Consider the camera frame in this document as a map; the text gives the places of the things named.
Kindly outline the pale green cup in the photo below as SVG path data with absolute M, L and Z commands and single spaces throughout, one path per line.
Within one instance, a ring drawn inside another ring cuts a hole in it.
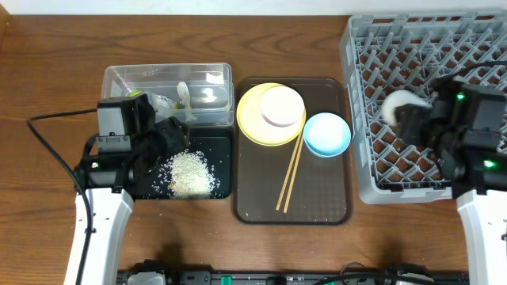
M 430 108 L 431 104 L 418 95 L 406 90 L 397 90 L 389 94 L 381 105 L 382 118 L 386 124 L 396 126 L 395 109 L 404 105 L 416 105 Z

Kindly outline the white wrapper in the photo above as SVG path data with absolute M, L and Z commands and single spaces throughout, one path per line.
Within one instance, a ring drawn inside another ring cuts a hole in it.
M 196 120 L 196 117 L 193 115 L 193 111 L 190 106 L 191 97 L 189 94 L 189 88 L 185 82 L 179 82 L 177 84 L 177 93 L 178 93 L 178 96 L 181 98 L 181 102 L 184 106 L 185 121 L 191 122 L 191 121 Z

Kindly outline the pink rice bowl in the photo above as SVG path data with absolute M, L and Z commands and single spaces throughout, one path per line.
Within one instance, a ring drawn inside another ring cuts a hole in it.
M 260 113 L 275 127 L 289 127 L 300 121 L 305 112 L 303 98 L 294 89 L 277 85 L 266 90 L 260 99 Z

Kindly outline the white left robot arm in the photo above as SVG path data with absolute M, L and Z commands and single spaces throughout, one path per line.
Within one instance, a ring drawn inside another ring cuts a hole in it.
M 83 192 L 76 220 L 66 284 L 114 284 L 120 250 L 136 199 L 163 158 L 189 148 L 190 128 L 175 117 L 150 120 L 123 135 L 95 134 L 74 169 Z

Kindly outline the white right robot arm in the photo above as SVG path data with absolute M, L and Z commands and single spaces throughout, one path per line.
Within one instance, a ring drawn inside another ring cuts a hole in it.
M 428 102 L 405 90 L 384 101 L 383 119 L 405 143 L 430 149 L 451 183 L 467 243 L 472 284 L 506 282 L 506 156 L 497 152 L 506 96 L 440 80 Z

